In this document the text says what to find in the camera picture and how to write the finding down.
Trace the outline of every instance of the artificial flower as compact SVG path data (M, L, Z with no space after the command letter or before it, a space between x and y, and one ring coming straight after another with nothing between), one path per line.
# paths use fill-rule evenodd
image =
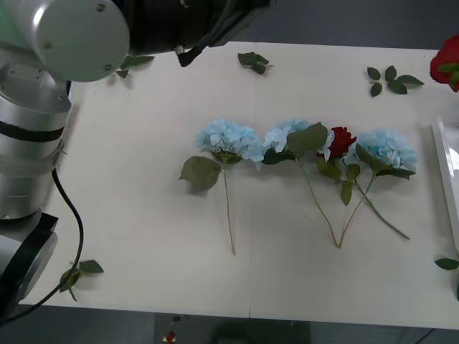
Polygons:
M261 140L251 127L228 120L214 120L196 136L198 149L231 153L254 162L262 161Z
M276 125L276 128L270 128L265 135L265 142L263 143L263 153L270 148L276 152L288 151L287 136L295 131L305 130L311 126L306 120L284 120ZM322 149L318 150L319 154L324 154L325 160L330 158L330 146L335 138L333 130L328 129L327 141Z
M335 127L332 128L332 131L335 133L335 139L330 146L330 159L347 153L349 146L357 140L357 138L352 138L352 134L347 131L346 127Z
M438 68L442 65L459 64L459 36L450 38L444 43L444 47L437 53L430 63L430 76L440 84L451 84L451 77L454 72L459 70L452 70L451 72L440 72ZM453 91L459 91L459 83L450 85Z
M406 168L416 172L416 152L408 146L404 136L393 130L374 130L357 135L357 141L349 146L349 152L344 157L346 164L358 162L356 144L393 168Z

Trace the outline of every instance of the blue flower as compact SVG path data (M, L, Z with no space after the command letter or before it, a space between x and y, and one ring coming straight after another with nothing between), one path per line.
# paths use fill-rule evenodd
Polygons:
M359 160L355 153L357 143L393 168L404 167L416 172L416 152L408 146L406 137L393 130L375 130L357 135L357 141L349 147L349 152L344 158L345 163L355 163Z
M263 143L264 153L270 148L273 148L276 152L287 151L287 136L295 131L305 130L309 128L311 124L306 120L284 120L276 125L276 128L270 128L265 135L265 142ZM330 158L330 146L335 139L335 132L328 129L328 136L325 145L322 149L318 150L319 154L324 154L325 160Z
M196 135L195 142L198 149L232 153L256 163L264 158L261 140L255 131L228 120L214 120Z

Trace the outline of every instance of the red flower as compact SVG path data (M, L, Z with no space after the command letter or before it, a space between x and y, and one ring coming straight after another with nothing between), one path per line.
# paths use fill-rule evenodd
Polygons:
M438 72L438 67L450 63L459 64L459 36L450 38L444 45L430 63L430 75L440 84L450 84L452 72ZM451 87L454 92L459 91L459 84L451 85Z
M352 138L352 134L347 131L346 127L332 128L332 131L335 132L335 139L330 146L330 159L342 156L343 153L348 151L349 146L356 142L357 139Z

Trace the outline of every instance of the gray floor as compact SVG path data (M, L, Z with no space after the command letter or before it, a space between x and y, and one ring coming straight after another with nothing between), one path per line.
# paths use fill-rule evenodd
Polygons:
M459 34L458 17L458 0L278 0L276 8L235 40L437 49L446 38ZM172 325L170 315L43 307L3 328L0 343L152 344L156 338L159 344L173 328L178 343L202 344L225 321L192 316ZM250 329L266 324L248 321L243 326ZM316 322L287 325L289 322L269 325L285 334L278 343L412 344L428 330ZM295 341L292 336L302 339ZM438 330L423 342L434 343L459 343L459 332Z

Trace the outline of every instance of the flower stem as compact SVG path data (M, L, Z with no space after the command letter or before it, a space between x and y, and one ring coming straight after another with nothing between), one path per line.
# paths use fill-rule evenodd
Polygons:
M328 224L328 227L330 227L330 232L331 232L331 237L333 238L333 243L335 244L336 247L339 248L339 245L338 245L338 242L336 241L336 237L335 237L335 234L333 232L333 228L331 227L331 224L330 224L330 221L328 220L327 216L324 214L321 206L319 205L318 201L317 201L317 198L316 198L316 195L314 194L314 190L313 190L313 187L311 185L311 181L309 180L309 175L308 175L308 172L307 170L305 169L304 165L301 165L301 170L303 172L303 175L304 175L304 178L306 180L306 182L308 183L309 185L309 189L311 190L311 193L313 195L313 198L314 198L314 201L316 202L316 205L317 205L317 208L318 210L320 210L323 218L325 219L325 221L327 221L327 224Z
M361 188L361 186L359 185L359 183L357 183L357 181L355 181L355 185L357 186L358 190L360 191L360 193L364 196L366 202L368 203L369 207L372 209L372 211L376 214L376 216L379 217L379 219L381 221L383 221L390 229L392 229L393 231L395 231L398 235L400 235L403 239L406 239L406 240L410 240L410 237L405 235L404 233L402 233L399 229L397 229L395 226L393 226L390 222L388 222L380 213L379 211L377 211L376 207L374 206L373 202L370 201L370 199L366 196L366 194L364 193L364 190Z
M359 209L360 204L364 201L364 199L366 197L366 194L368 193L368 190L370 189L370 186L373 184L375 178L376 177L373 176L372 179L370 180L370 183L368 184L368 187L366 188L365 193L363 193L363 197L360 199L359 204L357 204L356 208L354 209L354 212L352 213L351 217L349 218L349 221L347 221L347 225L346 225L346 227L344 227L343 235L341 235L341 240L339 241L338 248L341 248L341 246L343 246L344 236L346 235L346 232L347 232L347 230L349 228L349 225L351 224L352 219L354 218L354 215L356 214L357 210Z
M232 249L232 253L236 255L235 242L233 241L233 238L232 238L231 221L230 221L230 200L228 199L227 164L224 164L223 166L223 179L224 179L224 190L226 191L226 195L227 195L227 217L228 217L228 227L229 227L229 232L230 232L229 237L231 239L231 249Z

